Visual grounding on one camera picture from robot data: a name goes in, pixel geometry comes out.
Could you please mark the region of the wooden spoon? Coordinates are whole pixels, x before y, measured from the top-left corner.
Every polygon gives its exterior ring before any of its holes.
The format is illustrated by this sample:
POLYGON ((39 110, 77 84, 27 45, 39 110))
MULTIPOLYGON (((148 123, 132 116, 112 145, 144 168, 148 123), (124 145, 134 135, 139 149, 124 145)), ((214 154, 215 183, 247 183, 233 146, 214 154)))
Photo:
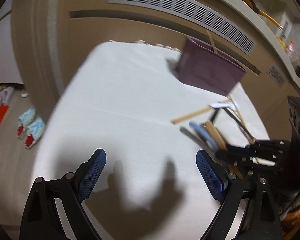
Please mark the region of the wooden spoon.
POLYGON ((226 151, 226 143, 211 121, 205 123, 205 128, 220 150, 226 151))

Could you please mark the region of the metal spoon black handle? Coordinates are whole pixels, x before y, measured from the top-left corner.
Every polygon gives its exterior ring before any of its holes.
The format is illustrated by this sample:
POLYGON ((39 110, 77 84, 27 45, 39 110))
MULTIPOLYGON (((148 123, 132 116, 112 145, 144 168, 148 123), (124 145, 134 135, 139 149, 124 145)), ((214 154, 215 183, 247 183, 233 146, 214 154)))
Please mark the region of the metal spoon black handle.
POLYGON ((248 140, 249 144, 254 144, 256 142, 256 139, 250 134, 247 128, 243 125, 243 123, 234 114, 232 114, 227 108, 223 108, 223 110, 225 110, 227 115, 230 116, 230 118, 232 118, 232 120, 236 122, 236 124, 239 126, 239 129, 248 140))

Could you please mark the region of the blue plastic spoon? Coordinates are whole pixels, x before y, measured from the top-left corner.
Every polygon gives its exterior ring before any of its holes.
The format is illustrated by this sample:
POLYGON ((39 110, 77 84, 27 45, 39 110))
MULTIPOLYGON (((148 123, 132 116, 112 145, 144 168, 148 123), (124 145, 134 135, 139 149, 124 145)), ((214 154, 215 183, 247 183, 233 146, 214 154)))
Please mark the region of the blue plastic spoon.
POLYGON ((211 146, 217 151, 219 150, 219 147, 217 146, 215 140, 211 137, 210 133, 203 128, 202 126, 198 125, 197 123, 195 123, 194 121, 190 121, 189 122, 189 126, 200 136, 202 137, 204 140, 206 140, 207 142, 209 142, 211 144, 211 146))

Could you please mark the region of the wooden chopstick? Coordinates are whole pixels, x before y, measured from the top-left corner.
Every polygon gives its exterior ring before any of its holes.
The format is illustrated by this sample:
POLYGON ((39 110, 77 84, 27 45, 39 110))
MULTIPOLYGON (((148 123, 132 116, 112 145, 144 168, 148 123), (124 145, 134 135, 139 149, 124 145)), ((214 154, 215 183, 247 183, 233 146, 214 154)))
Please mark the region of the wooden chopstick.
POLYGON ((217 51, 217 48, 216 48, 216 46, 215 46, 214 40, 213 40, 213 38, 212 38, 212 36, 211 36, 211 33, 210 33, 207 29, 206 29, 205 31, 206 31, 206 34, 207 34, 209 40, 210 40, 211 46, 212 46, 212 48, 213 48, 213 51, 214 51, 216 54, 218 54, 218 51, 217 51))
POLYGON ((181 117, 173 119, 173 120, 171 120, 171 123, 174 124, 174 125, 179 124, 179 123, 184 122, 186 120, 190 120, 190 119, 195 118, 197 116, 200 116, 200 115, 202 115, 204 113, 207 113, 207 112, 211 111, 212 109, 213 109, 213 107, 207 106, 207 107, 205 107, 203 109, 194 111, 194 112, 192 112, 190 114, 183 115, 181 117))
POLYGON ((234 105, 234 108, 236 109, 235 110, 235 113, 236 115, 238 116, 242 126, 243 126, 243 132, 247 138, 247 140, 249 141, 250 144, 254 144, 256 142, 256 138, 253 137, 250 132, 248 131, 247 129, 247 126, 246 126, 246 123, 245 123, 245 120, 243 118, 243 115, 241 114, 240 110, 239 110, 239 106, 238 104, 232 99, 232 97, 229 95, 228 96, 228 99, 232 102, 232 104, 234 105))

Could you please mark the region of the small white ball spoon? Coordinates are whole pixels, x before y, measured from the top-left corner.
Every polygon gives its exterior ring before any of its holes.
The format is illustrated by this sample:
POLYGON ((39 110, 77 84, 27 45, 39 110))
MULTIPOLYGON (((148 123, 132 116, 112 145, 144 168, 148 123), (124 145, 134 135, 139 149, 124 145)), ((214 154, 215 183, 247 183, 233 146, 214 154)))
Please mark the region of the small white ball spoon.
POLYGON ((269 160, 258 158, 258 157, 251 157, 250 160, 253 162, 253 164, 272 166, 272 167, 275 166, 274 161, 269 161, 269 160))

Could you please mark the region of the white plastic spoon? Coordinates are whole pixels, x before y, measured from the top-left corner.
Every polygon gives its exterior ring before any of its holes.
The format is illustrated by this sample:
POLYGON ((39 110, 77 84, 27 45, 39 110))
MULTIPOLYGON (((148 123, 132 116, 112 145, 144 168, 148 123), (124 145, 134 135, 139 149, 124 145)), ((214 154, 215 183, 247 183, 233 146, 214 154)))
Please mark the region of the white plastic spoon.
POLYGON ((210 107, 214 108, 214 109, 218 109, 218 108, 229 108, 233 111, 236 111, 238 104, 236 102, 233 101, 229 101, 229 102, 217 102, 217 103, 212 103, 210 104, 210 107))

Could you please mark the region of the blue patterned slippers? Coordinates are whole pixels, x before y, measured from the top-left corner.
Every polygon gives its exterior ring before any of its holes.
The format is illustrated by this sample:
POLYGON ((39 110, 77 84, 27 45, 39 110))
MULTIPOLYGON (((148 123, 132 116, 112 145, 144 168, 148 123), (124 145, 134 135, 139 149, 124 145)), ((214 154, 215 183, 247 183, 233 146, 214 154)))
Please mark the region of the blue patterned slippers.
POLYGON ((29 108, 17 120, 17 138, 24 140, 24 147, 30 149, 42 137, 45 129, 45 122, 37 116, 34 108, 29 108))

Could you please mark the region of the small grey vent grille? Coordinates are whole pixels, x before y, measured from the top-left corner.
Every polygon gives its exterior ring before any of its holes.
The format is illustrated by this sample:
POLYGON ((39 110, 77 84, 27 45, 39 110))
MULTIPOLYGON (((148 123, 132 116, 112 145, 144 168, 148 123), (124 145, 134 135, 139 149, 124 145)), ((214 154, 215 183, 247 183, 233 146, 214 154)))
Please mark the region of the small grey vent grille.
POLYGON ((267 74, 279 87, 282 87, 286 83, 285 76, 282 74, 281 70, 274 64, 267 70, 267 74))

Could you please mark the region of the purple plastic utensil holder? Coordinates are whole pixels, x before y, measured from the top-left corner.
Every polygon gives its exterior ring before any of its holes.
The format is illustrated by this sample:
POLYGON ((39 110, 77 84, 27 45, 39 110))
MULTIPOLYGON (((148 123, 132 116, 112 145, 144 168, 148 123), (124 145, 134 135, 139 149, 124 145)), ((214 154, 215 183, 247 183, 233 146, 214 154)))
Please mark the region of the purple plastic utensil holder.
POLYGON ((190 36, 175 71, 180 82, 222 96, 227 96, 246 74, 228 54, 190 36))

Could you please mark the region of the white table cloth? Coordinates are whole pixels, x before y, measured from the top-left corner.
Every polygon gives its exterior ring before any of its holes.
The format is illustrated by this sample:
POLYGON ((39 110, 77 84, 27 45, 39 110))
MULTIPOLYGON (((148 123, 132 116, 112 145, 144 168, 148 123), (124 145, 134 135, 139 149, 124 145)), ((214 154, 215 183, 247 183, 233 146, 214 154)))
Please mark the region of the white table cloth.
POLYGON ((104 42, 91 50, 57 103, 32 177, 58 179, 96 149, 106 166, 83 207, 103 239, 199 239, 215 216, 188 123, 172 120, 224 97, 181 83, 177 51, 104 42))

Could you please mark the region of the orange capped bottle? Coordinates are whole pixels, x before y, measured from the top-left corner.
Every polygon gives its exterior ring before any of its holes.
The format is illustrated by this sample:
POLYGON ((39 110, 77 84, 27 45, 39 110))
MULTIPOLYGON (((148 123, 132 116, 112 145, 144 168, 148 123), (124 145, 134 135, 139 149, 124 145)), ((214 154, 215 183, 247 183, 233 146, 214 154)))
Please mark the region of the orange capped bottle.
POLYGON ((294 44, 295 44, 295 42, 293 40, 290 40, 289 44, 286 46, 286 53, 289 57, 293 56, 294 44))

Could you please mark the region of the white slippers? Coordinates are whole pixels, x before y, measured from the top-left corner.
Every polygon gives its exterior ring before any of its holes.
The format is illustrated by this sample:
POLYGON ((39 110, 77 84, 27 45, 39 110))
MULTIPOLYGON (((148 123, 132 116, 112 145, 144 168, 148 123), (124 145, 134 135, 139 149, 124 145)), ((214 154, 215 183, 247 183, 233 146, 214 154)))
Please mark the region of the white slippers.
POLYGON ((9 86, 0 91, 0 107, 8 106, 12 100, 14 87, 9 86))

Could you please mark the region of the large grey vent grille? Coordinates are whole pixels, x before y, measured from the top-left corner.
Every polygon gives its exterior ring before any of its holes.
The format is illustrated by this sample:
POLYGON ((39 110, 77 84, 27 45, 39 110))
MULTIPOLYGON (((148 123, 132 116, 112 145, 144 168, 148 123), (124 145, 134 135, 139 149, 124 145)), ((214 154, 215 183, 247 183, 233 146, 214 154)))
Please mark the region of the large grey vent grille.
POLYGON ((247 55, 251 54, 256 44, 252 37, 231 20, 195 0, 108 0, 108 2, 153 9, 186 19, 223 37, 247 55))

